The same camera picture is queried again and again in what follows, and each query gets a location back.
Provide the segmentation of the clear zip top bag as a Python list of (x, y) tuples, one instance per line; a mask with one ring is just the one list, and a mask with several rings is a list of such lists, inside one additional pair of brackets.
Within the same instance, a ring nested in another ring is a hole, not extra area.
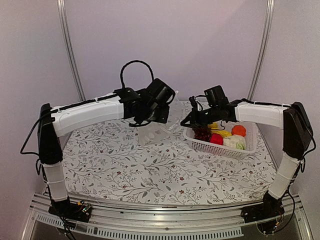
[(178, 99), (179, 91), (175, 91), (173, 102), (169, 106), (167, 123), (152, 122), (147, 126), (138, 127), (138, 144), (160, 144), (168, 137), (177, 134), (181, 130), (180, 122), (184, 116), (184, 105)]

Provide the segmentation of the yellow corn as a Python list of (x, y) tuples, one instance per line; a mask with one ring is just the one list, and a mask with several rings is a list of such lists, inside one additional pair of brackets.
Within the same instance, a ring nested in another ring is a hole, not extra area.
[(232, 133), (229, 132), (229, 131), (227, 131), (227, 130), (212, 128), (210, 131), (211, 131), (212, 134), (219, 134), (219, 135), (221, 135), (223, 138), (231, 137), (231, 136), (232, 136)]
[(210, 129), (219, 129), (220, 128), (217, 122), (213, 122), (211, 124), (208, 124), (207, 126)]

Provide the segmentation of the red bell pepper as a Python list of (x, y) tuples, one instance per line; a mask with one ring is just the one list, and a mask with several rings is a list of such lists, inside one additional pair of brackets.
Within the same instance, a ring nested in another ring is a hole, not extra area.
[(219, 134), (216, 134), (216, 133), (213, 133), (210, 137), (210, 140), (209, 140), (210, 143), (212, 144), (216, 144), (216, 145), (223, 145), (224, 144), (224, 138), (219, 135)]

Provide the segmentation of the orange pumpkin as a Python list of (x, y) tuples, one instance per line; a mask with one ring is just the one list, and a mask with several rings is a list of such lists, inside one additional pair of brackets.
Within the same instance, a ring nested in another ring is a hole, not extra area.
[(231, 134), (245, 137), (247, 135), (247, 130), (243, 125), (235, 125), (231, 129)]

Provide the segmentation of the white green cauliflower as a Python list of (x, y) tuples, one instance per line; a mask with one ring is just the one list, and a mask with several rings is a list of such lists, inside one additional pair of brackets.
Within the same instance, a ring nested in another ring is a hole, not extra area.
[(223, 138), (223, 145), (238, 150), (246, 149), (246, 139), (241, 135), (232, 135)]

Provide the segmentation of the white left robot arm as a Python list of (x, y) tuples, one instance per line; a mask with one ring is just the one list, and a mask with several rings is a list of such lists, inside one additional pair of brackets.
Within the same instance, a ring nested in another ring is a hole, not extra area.
[(70, 217), (75, 210), (68, 201), (59, 138), (105, 121), (133, 119), (138, 126), (143, 122), (165, 124), (175, 95), (172, 88), (156, 78), (140, 90), (122, 87), (105, 96), (70, 105), (51, 107), (47, 103), (41, 107), (38, 154), (54, 207), (63, 217)]

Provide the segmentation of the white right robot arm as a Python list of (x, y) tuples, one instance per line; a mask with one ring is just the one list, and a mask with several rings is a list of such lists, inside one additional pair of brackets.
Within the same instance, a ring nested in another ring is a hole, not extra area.
[(206, 127), (217, 121), (248, 122), (273, 126), (283, 131), (283, 156), (266, 195), (281, 199), (298, 172), (303, 172), (309, 145), (314, 144), (313, 129), (302, 103), (277, 104), (248, 99), (229, 101), (220, 85), (204, 91), (209, 107), (198, 109), (194, 96), (189, 98), (191, 112), (182, 120), (187, 128)]

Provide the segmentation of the dark red grape bunch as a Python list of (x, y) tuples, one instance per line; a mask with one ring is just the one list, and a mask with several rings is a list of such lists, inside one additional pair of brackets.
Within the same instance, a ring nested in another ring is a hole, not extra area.
[(209, 142), (211, 139), (211, 130), (207, 127), (195, 127), (192, 129), (194, 132), (193, 138), (203, 142)]

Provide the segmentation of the floral tablecloth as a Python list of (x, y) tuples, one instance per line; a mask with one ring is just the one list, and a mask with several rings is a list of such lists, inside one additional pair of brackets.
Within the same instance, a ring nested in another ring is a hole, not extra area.
[(259, 201), (276, 169), (256, 126), (256, 149), (234, 159), (191, 149), (183, 128), (160, 144), (139, 145), (138, 128), (110, 120), (72, 132), (62, 169), (67, 192), (157, 205)]

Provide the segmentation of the left aluminium frame post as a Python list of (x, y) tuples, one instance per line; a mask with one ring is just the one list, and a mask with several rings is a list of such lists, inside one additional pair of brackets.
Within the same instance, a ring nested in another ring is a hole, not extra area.
[(57, 2), (57, 10), (59, 15), (63, 41), (66, 49), (67, 58), (69, 61), (71, 74), (74, 80), (74, 84), (75, 84), (79, 99), (81, 101), (85, 101), (86, 96), (85, 96), (85, 91), (81, 82), (81, 78), (80, 78), (80, 74), (79, 74), (79, 70), (76, 62), (76, 57), (75, 57), (73, 46), (72, 46), (72, 39), (71, 39), (71, 34), (69, 30), (69, 25), (68, 25), (68, 17), (67, 17), (65, 1), (57, 0), (56, 2)]

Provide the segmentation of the aluminium frame post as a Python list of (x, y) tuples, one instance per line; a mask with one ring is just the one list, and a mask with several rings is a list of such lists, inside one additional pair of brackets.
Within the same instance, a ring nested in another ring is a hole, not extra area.
[(265, 54), (267, 51), (268, 41), (269, 41), (269, 37), (270, 37), (270, 31), (271, 31), (271, 27), (272, 27), (274, 8), (275, 8), (275, 0), (267, 0), (266, 1), (265, 18), (264, 18), (263, 29), (262, 29), (262, 37), (261, 37), (260, 47), (259, 47), (259, 51), (258, 51), (258, 57), (257, 57), (257, 61), (255, 64), (253, 77), (251, 80), (248, 95), (247, 95), (247, 98), (250, 101), (252, 101), (254, 98), (256, 88), (258, 86), (258, 81), (260, 78), (261, 70), (263, 67), (263, 62), (264, 62)]
[(57, 0), (56, 2), (57, 2), (57, 10), (59, 15), (63, 41), (66, 49), (67, 58), (69, 61), (71, 74), (74, 80), (74, 84), (75, 84), (79, 99), (81, 101), (85, 101), (86, 96), (85, 96), (85, 91), (81, 82), (81, 78), (80, 78), (80, 74), (79, 74), (79, 70), (76, 62), (76, 57), (75, 57), (73, 46), (72, 46), (72, 39), (71, 39), (71, 34), (69, 30), (69, 25), (68, 25), (68, 17), (67, 17), (65, 1)]

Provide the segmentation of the aluminium front rail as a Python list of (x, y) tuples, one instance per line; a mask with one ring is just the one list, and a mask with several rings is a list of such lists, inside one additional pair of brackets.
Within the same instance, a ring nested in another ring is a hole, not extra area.
[(244, 203), (154, 205), (71, 194), (92, 205), (89, 222), (74, 222), (76, 240), (314, 240), (298, 195), (284, 197), (279, 232), (259, 231), (261, 222), (245, 222)]

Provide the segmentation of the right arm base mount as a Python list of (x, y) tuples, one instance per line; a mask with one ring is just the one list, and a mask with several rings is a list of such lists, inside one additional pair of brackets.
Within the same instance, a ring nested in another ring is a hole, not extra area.
[(262, 203), (246, 206), (241, 209), (240, 216), (245, 223), (274, 218), (285, 213), (281, 199), (264, 197)]

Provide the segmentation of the right aluminium frame post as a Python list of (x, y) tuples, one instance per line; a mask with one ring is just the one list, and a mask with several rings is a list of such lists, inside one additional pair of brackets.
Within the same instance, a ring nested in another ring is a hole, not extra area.
[(264, 18), (263, 29), (262, 29), (262, 37), (261, 37), (260, 47), (259, 47), (259, 51), (258, 51), (258, 57), (257, 57), (257, 61), (255, 64), (253, 77), (251, 80), (248, 95), (247, 95), (247, 98), (250, 101), (252, 101), (254, 98), (256, 88), (258, 86), (258, 81), (260, 78), (261, 70), (263, 67), (263, 62), (264, 62), (265, 54), (267, 51), (268, 41), (269, 41), (269, 37), (270, 37), (270, 31), (271, 31), (271, 27), (272, 27), (274, 8), (275, 8), (275, 0), (267, 0), (266, 1), (265, 18)]

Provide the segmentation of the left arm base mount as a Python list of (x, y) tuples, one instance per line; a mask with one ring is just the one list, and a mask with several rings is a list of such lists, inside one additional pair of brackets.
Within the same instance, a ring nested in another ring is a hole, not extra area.
[(58, 217), (88, 223), (92, 214), (92, 205), (85, 203), (83, 200), (72, 203), (69, 198), (62, 201), (52, 200), (48, 213)]

